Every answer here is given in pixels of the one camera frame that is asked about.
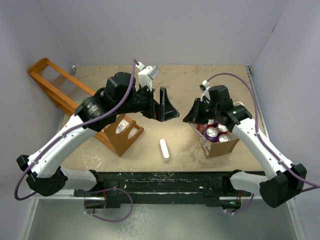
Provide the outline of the canvas bag with cat print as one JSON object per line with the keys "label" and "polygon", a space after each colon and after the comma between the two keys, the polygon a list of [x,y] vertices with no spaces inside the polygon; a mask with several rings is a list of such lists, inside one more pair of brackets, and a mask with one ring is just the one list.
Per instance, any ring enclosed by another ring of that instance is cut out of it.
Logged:
{"label": "canvas bag with cat print", "polygon": [[[220,116],[218,119],[214,119],[214,120],[217,120],[219,124],[224,125],[220,121]],[[204,132],[207,129],[207,123],[208,122],[190,123],[189,124],[189,126],[195,132],[195,134],[201,144],[201,147],[204,152],[204,156],[208,159],[208,158],[215,158],[215,157],[220,157],[220,156],[230,154],[234,150],[237,143],[240,141],[239,138],[237,138],[233,133],[231,133],[229,131],[227,133],[227,135],[230,136],[231,141],[211,142],[204,137]]]}

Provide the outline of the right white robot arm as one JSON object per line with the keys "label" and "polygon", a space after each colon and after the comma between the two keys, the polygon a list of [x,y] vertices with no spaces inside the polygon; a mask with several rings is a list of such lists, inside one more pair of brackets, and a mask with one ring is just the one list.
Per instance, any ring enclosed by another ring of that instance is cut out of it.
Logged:
{"label": "right white robot arm", "polygon": [[194,100],[190,112],[183,119],[188,124],[206,124],[218,120],[249,149],[261,165],[264,175],[234,170],[222,183],[228,196],[238,191],[260,195],[264,202],[277,208],[299,195],[304,187],[307,170],[285,157],[259,130],[257,122],[243,105],[234,105],[224,85],[200,85],[202,96]]}

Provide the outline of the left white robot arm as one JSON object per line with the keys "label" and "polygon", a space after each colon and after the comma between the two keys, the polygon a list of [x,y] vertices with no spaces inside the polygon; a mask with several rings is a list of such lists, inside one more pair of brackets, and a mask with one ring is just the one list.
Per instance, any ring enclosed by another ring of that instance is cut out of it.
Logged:
{"label": "left white robot arm", "polygon": [[156,101],[154,89],[147,85],[136,89],[135,82],[134,75],[127,72],[117,72],[109,77],[106,86],[85,98],[64,128],[46,145],[30,156],[18,157],[17,163],[23,171],[20,179],[26,180],[34,194],[48,197],[62,189],[75,189],[98,196],[105,184],[97,171],[78,171],[61,166],[71,153],[114,123],[118,115],[142,113],[144,117],[159,122],[179,117],[166,88],[160,88],[160,101]]}

